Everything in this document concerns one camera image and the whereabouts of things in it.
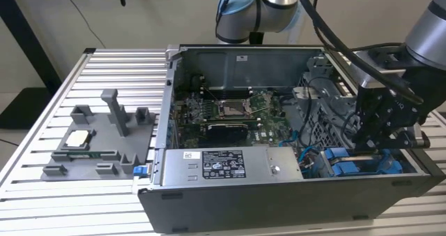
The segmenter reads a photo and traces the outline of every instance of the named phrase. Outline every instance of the blue clip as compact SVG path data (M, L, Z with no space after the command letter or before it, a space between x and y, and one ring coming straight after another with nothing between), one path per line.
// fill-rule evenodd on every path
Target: blue clip
M148 175L148 168L146 166L134 168L134 176L147 177L147 175Z

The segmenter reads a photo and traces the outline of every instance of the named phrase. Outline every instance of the aluminum extrusion table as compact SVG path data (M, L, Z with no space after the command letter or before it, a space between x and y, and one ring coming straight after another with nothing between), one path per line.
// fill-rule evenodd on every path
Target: aluminum extrusion table
M164 50L108 49L81 56L0 172L0 236L158 235L132 194L132 180L41 182L40 175L71 124L72 107L88 104L93 112L107 112L100 93L118 88L118 100L128 112L148 107L159 113L166 71ZM446 120L437 111L422 129L431 139L427 154L446 170ZM446 235L446 182L425 196L399 201L375 220L194 235L278 234Z

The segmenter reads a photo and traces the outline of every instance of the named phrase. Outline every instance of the gray plastic base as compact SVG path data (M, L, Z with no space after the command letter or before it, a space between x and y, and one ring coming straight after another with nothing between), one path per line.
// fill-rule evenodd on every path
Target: gray plastic base
M128 114L130 120L126 123L130 130L127 137L119 135L116 125L109 122L108 114L99 113L85 116L88 124L71 123L68 131L61 139L60 145L47 167L44 167L41 180L100 180L100 179L132 179L134 167L144 163L150 148L150 141L154 130L155 114L150 114L150 122L136 121L135 114ZM63 150L68 136L75 130L95 130L95 135L88 143L89 149L83 157L61 157L64 152L79 150Z

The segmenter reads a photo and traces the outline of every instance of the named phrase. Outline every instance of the metal bracket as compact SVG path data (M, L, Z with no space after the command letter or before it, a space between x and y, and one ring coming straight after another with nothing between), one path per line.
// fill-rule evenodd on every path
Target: metal bracket
M180 45L170 44L166 49L166 61L176 60L180 57Z

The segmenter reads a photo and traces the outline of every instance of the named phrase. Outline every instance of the black cable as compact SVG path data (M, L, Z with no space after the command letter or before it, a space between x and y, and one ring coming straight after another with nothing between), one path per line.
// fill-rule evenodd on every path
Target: black cable
M216 10L216 24L215 24L215 37L218 38L216 36L216 28L218 28L218 24L220 23L220 19L222 19L222 16L223 16L223 11L226 10L226 7L228 6L228 2L230 0L223 0L223 3L222 5L218 5L218 10Z
M105 47L103 41L100 40L100 38L97 37L96 33L92 31L91 26L89 26L89 23L88 23L88 21L87 21L87 18L85 18L85 16L84 16L81 10L79 9L79 7L77 7L77 5L75 4L73 0L69 0L69 1L71 1L72 5L75 6L75 8L76 8L79 14L81 15L81 17L83 17L83 19L84 19L84 22L85 22L85 24L87 24L88 30L91 31L91 33L93 34L93 36L96 37L97 41L100 42L100 44L103 45L103 47L104 47L104 49L105 49L107 47Z
M324 34L326 38L338 48L341 53L346 56L346 58L351 61L351 63L363 70L379 83L382 83L386 87L395 91L395 93L401 94L401 96L407 99L410 102L415 104L422 104L423 99L418 97L406 86L398 85L386 75L383 75L370 64L367 64L357 54L349 49L345 43L341 41L327 23L323 21L319 13L315 11L310 0L300 0L302 6L306 9L308 16L312 19L314 24L320 29L322 33Z
M347 128L347 124L349 124L349 121L351 119L351 117L355 115L355 112L351 112L346 118L346 121L343 122L342 124L342 128L341 128L341 138L342 138L342 141L345 142L346 145L349 145L349 142L346 140L346 136L345 136L345 132L346 132L346 128Z
M311 113L311 102L312 102L308 84L307 84L307 91L308 91L307 113L306 113L306 117L304 117L304 123L302 124L300 130L299 130L299 134L298 134L299 143L300 143L300 145L303 147L308 147L308 145L302 141L302 134L303 134L304 128L306 128L307 123L308 123L310 113Z
M319 0L312 0L312 7L314 7L314 9L316 9L318 1ZM320 31L319 31L319 28L315 26L314 23L312 23L312 28L314 28L315 35L318 36L318 38L319 38L323 46L328 50L332 50L332 51L338 52L339 50L323 38L323 36L320 34ZM351 48L350 50L353 52L357 52L357 51L370 50L373 48L387 47L387 46L399 46L399 45L402 45L402 43L382 43L382 44L373 44L373 45L367 45L367 46L361 46L361 47L357 47L357 48Z
M215 23L218 22L218 15L219 15L219 9L220 9L220 4L222 4L222 0L218 1L218 5L216 5L216 13L215 13Z
M13 145L13 146L19 146L19 144L16 144L16 143L13 143L13 142L11 142L11 141L7 141L7 140L4 140L4 139L1 139L1 138L0 138L0 141L4 142L4 143L11 144L11 145Z

